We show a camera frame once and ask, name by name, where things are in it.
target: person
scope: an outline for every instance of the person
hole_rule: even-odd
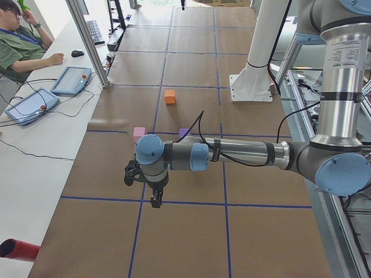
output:
[[[20,25],[21,16],[39,36]],[[30,10],[21,12],[12,0],[0,0],[0,74],[24,83],[33,70],[62,64],[62,53],[43,58],[52,43],[53,39]]]

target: white table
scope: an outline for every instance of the white table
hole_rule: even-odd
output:
[[[72,58],[71,52],[74,49],[82,49],[85,55]],[[97,51],[103,62],[108,54],[107,46],[98,45]],[[58,78],[69,65],[91,67],[94,72],[73,21],[66,25],[45,57],[59,52],[65,54],[63,65],[36,70],[28,80]],[[32,83],[35,89],[50,89],[52,85],[53,82],[46,81]],[[0,139],[27,153],[74,159],[101,92],[97,76],[86,90],[91,93],[81,92],[53,110],[75,115],[83,103],[94,94],[76,117],[69,118],[52,113],[26,127],[0,127],[3,132]],[[24,85],[17,96],[24,97],[30,93],[32,89]],[[0,116],[0,122],[7,120],[7,115]],[[73,161],[69,160],[27,156],[0,142],[0,242],[14,238],[37,245],[42,243],[72,164]],[[32,263],[29,262],[0,258],[0,277],[25,278],[31,267]]]

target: black mouse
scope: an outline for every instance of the black mouse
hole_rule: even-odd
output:
[[[73,58],[75,57],[79,57],[79,56],[83,56],[84,55],[84,52],[82,50],[78,50],[78,49],[75,49],[71,52],[71,56]]]

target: blue lanyard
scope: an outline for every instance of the blue lanyard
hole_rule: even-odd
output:
[[[22,34],[23,36],[21,36],[21,35],[18,35],[18,34],[16,34],[16,33],[13,33],[13,32],[10,32],[10,31],[8,31],[8,30],[4,30],[4,29],[2,29],[2,28],[0,28],[0,31],[2,31],[2,32],[4,32],[4,33],[7,33],[7,34],[9,34],[9,35],[13,35],[13,36],[16,36],[16,37],[18,37],[18,38],[20,38],[20,39],[22,39],[22,40],[24,40],[24,41],[26,41],[26,42],[31,42],[31,43],[34,43],[34,44],[36,44],[36,45],[38,45],[39,44],[39,42],[35,39],[35,38],[33,38],[33,37],[31,37],[31,36],[28,36],[28,35],[26,35],[26,34]]]

